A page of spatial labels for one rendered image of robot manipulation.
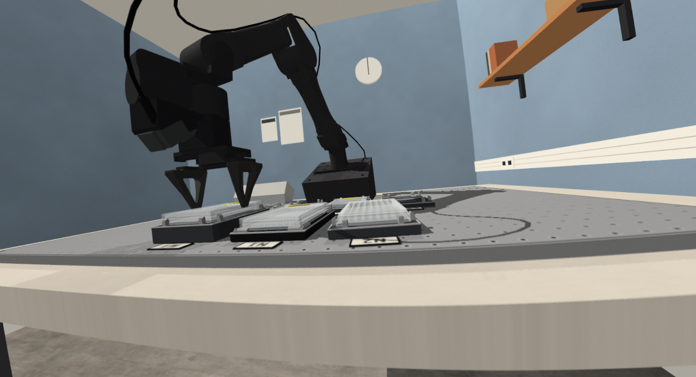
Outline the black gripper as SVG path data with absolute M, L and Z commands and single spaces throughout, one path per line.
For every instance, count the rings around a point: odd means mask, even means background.
M 173 153 L 174 162 L 186 162 L 186 160 L 195 159 L 196 164 L 198 164 L 198 167 L 182 166 L 176 167 L 176 170 L 165 171 L 167 179 L 169 179 L 181 193 L 191 209 L 202 207 L 204 190 L 206 189 L 207 170 L 223 167 L 228 167 L 229 176 L 233 181 L 233 186 L 241 207 L 244 208 L 249 206 L 254 184 L 263 168 L 263 164 L 256 162 L 256 159 L 247 158 L 251 157 L 251 150 L 233 146 L 229 121 L 228 134 L 229 145 Z M 243 188 L 244 172 L 248 172 L 245 194 Z M 184 183 L 184 178 L 193 178 L 195 180 L 195 200 Z

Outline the white button panel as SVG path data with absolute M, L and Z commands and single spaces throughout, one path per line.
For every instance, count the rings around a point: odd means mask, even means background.
M 294 188 L 288 183 L 263 183 L 255 184 L 250 201 L 263 201 L 263 206 L 276 205 L 280 202 L 284 205 L 293 201 Z

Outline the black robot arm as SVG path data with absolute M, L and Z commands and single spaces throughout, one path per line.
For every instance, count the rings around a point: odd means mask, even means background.
M 291 47 L 287 27 L 295 44 Z M 268 54 L 297 88 L 315 124 L 316 138 L 329 152 L 331 165 L 317 166 L 313 173 L 365 169 L 365 160 L 346 160 L 349 145 L 320 90 L 315 49 L 291 13 L 257 27 L 206 35 L 181 51 L 180 63 L 137 49 L 130 60 L 150 106 L 148 111 L 142 107 L 127 68 L 125 96 L 132 132 L 150 152 L 177 144 L 179 152 L 229 145 L 228 93 L 218 85 L 233 81 L 233 71 Z

